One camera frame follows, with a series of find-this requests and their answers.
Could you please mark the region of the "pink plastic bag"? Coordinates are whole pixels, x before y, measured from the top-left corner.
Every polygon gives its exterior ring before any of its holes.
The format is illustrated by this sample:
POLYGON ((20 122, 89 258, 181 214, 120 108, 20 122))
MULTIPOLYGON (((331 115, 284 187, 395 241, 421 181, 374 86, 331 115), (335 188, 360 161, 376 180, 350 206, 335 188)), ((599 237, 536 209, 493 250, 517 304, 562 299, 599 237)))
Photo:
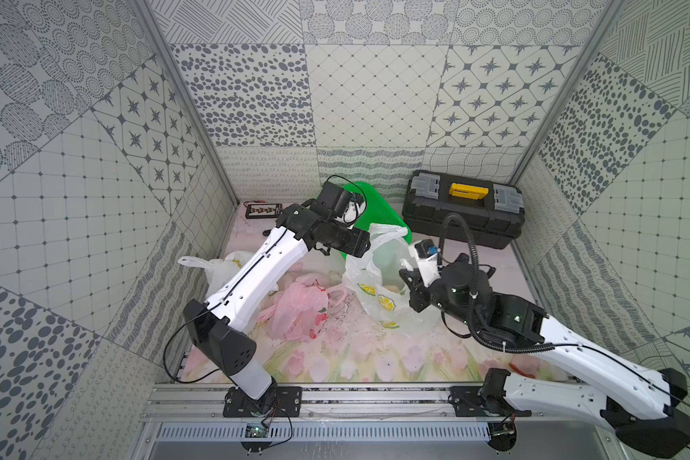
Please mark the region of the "pink plastic bag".
POLYGON ((328 320, 329 310, 341 306, 347 296, 343 284, 333 285, 320 273, 305 274, 274 295, 272 306, 258 315, 257 323, 272 339, 315 340, 328 320))

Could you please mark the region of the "lemon print plastic bag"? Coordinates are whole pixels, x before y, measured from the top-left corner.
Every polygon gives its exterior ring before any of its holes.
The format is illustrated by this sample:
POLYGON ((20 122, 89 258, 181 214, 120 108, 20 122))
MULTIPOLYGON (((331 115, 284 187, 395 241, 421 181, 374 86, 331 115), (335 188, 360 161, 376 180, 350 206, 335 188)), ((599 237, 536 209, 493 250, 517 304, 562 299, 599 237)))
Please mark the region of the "lemon print plastic bag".
MULTIPOLYGON (((253 253, 245 251, 234 251, 226 256, 224 259, 203 260, 201 258, 192 256, 183 256, 177 262, 187 268, 201 268, 204 270, 205 277, 208 283, 205 303, 216 292, 223 289, 228 283, 239 273, 239 271, 247 264, 253 253)), ((276 295, 279 292, 278 284, 274 283, 268 291, 264 289, 258 293, 251 294, 249 300, 253 300, 253 308, 257 308, 261 302, 265 302, 267 298, 276 295)))

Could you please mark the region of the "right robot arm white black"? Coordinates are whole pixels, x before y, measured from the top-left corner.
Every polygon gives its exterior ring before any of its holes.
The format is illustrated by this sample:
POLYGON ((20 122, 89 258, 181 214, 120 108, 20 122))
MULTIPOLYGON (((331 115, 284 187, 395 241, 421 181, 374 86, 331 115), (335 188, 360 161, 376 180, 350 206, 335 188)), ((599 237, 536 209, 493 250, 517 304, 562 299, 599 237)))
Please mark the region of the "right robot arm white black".
POLYGON ((669 459, 690 446, 690 417, 680 409, 687 381, 679 371, 634 364, 574 333, 525 299, 498 293, 490 276, 468 260, 441 266, 433 257, 399 275, 409 304, 437 308, 463 324, 479 345, 510 355, 537 355, 577 379, 544 383, 502 368, 487 372, 480 409, 512 421, 548 412, 609 429, 624 445, 669 459))

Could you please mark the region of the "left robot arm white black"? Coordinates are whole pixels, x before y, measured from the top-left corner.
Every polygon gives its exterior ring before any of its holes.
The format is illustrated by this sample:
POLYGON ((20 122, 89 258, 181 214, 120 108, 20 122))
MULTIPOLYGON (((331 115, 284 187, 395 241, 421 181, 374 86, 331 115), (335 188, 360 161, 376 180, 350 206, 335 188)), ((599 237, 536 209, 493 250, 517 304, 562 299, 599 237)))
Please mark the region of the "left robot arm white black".
POLYGON ((318 197, 281 212, 264 243, 231 281, 205 301, 193 299, 185 307, 184 326, 193 345, 259 412, 273 406, 276 381, 254 360, 257 344, 243 329, 266 294, 310 251, 328 256, 335 249, 363 256, 370 248, 370 235, 356 224, 367 207, 360 187, 349 192, 326 181, 318 197))

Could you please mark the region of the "green plastic basket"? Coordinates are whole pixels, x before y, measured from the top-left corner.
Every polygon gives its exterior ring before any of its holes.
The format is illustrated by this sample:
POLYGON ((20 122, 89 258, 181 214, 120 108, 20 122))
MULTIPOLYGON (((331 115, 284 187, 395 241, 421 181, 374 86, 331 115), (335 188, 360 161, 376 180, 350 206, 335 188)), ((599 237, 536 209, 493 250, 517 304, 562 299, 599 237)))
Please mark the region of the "green plastic basket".
POLYGON ((404 227, 406 228, 404 240, 408 245, 412 243, 412 232, 399 212, 372 185, 357 181, 354 184, 345 183, 342 187, 352 194, 364 196, 368 201, 365 210, 358 213, 358 220, 355 222, 356 228, 368 231, 372 223, 404 227))

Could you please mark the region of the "black screw bit case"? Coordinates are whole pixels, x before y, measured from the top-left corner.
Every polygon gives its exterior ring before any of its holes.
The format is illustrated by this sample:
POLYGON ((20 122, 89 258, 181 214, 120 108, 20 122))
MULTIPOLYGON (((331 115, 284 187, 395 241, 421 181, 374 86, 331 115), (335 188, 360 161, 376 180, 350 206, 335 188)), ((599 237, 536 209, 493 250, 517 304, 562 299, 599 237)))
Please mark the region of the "black screw bit case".
POLYGON ((251 202, 245 205, 247 220, 276 220, 282 212, 281 203, 251 202))

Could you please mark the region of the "red white work glove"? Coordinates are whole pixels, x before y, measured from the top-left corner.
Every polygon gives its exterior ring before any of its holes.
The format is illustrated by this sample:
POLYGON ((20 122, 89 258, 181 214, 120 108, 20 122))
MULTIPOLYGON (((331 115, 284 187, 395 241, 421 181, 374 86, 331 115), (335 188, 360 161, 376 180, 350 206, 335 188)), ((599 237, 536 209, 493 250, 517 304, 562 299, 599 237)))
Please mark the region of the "red white work glove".
POLYGON ((512 358, 509 368, 523 377, 536 379, 542 369, 542 361, 529 355, 517 355, 512 358))

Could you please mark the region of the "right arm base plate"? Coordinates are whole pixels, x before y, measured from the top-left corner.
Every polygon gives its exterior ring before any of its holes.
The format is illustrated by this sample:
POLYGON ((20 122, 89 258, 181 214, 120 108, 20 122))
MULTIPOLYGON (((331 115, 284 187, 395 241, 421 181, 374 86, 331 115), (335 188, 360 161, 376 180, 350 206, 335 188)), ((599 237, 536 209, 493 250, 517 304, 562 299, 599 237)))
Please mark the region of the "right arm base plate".
POLYGON ((518 410, 510 406, 504 396, 486 393, 479 386, 453 386, 448 403, 456 417, 530 417, 531 410, 518 410))

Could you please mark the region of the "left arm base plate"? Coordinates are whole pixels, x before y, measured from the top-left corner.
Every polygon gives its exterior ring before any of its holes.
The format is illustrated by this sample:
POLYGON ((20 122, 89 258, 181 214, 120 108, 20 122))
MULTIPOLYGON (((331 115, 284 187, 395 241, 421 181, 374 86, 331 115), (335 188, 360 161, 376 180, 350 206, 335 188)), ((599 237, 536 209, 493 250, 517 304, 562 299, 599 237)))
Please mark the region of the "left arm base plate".
POLYGON ((233 387, 225 395, 223 417, 264 417, 276 412, 280 416, 297 418, 302 394, 300 386, 273 385, 261 398, 252 399, 241 388, 233 387))

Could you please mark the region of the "aluminium front rail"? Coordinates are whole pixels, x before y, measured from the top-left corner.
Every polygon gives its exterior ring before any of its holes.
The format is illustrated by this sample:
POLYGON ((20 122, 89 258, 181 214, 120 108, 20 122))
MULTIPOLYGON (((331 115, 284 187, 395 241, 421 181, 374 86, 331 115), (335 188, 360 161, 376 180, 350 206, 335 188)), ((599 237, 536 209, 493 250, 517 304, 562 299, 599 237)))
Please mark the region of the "aluminium front rail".
MULTIPOLYGON (((504 383, 364 383, 295 384, 303 388, 300 414, 295 422, 311 421, 433 421, 442 418, 519 421, 563 420, 607 427, 601 413, 606 397, 585 384, 549 383, 509 377, 504 383), (486 393, 504 396, 510 406, 531 410, 530 417, 456 417, 448 403, 453 386, 479 386, 486 393)), ((224 398, 233 388, 225 384, 161 384, 151 391, 141 419, 159 422, 204 422, 224 418, 224 398)))

